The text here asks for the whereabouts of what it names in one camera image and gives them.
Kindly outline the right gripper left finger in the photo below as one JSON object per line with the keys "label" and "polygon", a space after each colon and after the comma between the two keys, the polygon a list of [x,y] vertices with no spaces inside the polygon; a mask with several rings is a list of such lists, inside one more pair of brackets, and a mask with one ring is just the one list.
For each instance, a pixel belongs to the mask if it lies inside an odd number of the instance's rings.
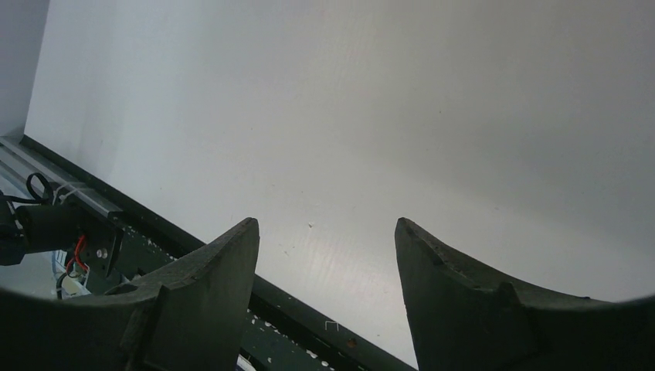
{"label": "right gripper left finger", "polygon": [[3,370],[233,370],[260,245],[252,217],[103,295],[1,293]]}

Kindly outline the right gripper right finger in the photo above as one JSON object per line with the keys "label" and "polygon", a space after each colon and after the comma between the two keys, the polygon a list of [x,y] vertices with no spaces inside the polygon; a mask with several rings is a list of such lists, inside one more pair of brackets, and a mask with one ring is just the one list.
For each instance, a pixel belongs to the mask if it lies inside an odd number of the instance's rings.
{"label": "right gripper right finger", "polygon": [[421,370],[652,370],[654,299],[600,301],[494,269],[413,221],[395,227]]}

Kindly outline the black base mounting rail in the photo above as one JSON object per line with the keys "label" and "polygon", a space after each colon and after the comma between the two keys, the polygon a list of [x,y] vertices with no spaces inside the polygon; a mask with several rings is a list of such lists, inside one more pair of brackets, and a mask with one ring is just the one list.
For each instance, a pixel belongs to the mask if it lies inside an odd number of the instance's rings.
{"label": "black base mounting rail", "polygon": [[[106,182],[25,135],[19,146],[59,176],[73,200],[100,208],[119,229],[117,263],[108,274],[91,268],[90,292],[101,294],[119,279],[144,276],[200,248],[202,241]],[[339,325],[255,276],[242,354],[258,370],[409,370],[411,367],[352,330]]]}

